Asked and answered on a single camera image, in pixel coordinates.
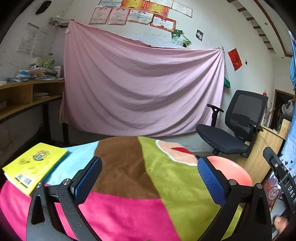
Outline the person's right hand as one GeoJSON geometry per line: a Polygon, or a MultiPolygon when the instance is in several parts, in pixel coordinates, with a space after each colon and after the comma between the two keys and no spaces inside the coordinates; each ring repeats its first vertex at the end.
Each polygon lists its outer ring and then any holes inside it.
{"type": "Polygon", "coordinates": [[[286,228],[288,224],[288,219],[282,216],[277,216],[274,219],[274,226],[279,234],[283,232],[283,230],[286,228]]]}

